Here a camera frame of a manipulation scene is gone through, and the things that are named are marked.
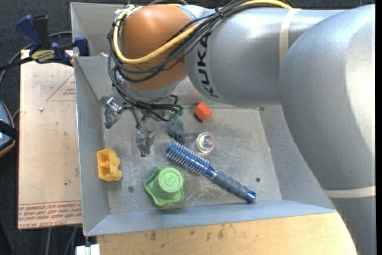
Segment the yellow plastic toy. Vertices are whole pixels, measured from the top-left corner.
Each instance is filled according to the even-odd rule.
[[[119,170],[121,160],[117,153],[109,148],[97,152],[98,177],[104,181],[118,181],[122,177]]]

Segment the cardboard sheet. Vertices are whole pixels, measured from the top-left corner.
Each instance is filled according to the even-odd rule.
[[[18,228],[80,224],[74,70],[30,62],[20,74]]]

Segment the orange cube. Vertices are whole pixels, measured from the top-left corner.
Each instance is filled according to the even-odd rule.
[[[193,113],[202,122],[205,122],[212,115],[212,110],[204,103],[199,103],[194,109]]]

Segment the green plastic object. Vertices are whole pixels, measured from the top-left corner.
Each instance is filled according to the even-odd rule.
[[[144,184],[144,190],[158,207],[182,202],[184,199],[183,176],[178,169],[160,166]]]

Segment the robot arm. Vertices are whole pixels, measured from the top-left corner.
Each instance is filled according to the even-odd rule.
[[[218,10],[153,5],[116,24],[114,48],[123,55],[114,59],[127,68],[119,73],[134,101],[161,101],[187,75],[215,102],[281,104],[359,252],[376,252],[375,5],[331,11],[299,10],[286,0],[239,0]],[[134,81],[142,75],[146,80]]]

